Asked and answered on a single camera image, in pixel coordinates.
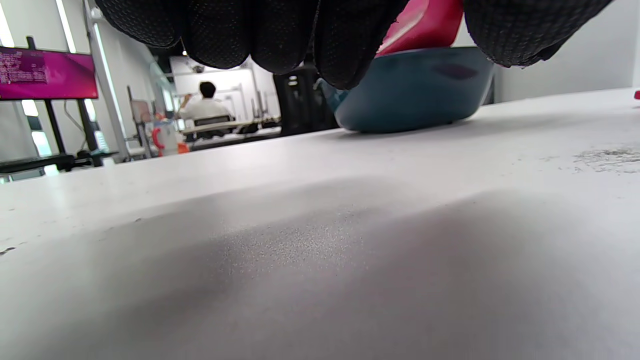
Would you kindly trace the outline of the person's left hand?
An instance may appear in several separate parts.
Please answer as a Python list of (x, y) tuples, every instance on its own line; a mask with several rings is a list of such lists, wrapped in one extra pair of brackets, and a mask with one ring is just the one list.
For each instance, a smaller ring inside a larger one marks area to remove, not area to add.
[(98, 0), (103, 18), (150, 47), (182, 44), (196, 62), (251, 58), (283, 75), (311, 51), (325, 81), (356, 87), (375, 56), (450, 46), (460, 23), (490, 62), (526, 68), (553, 57), (608, 0)]

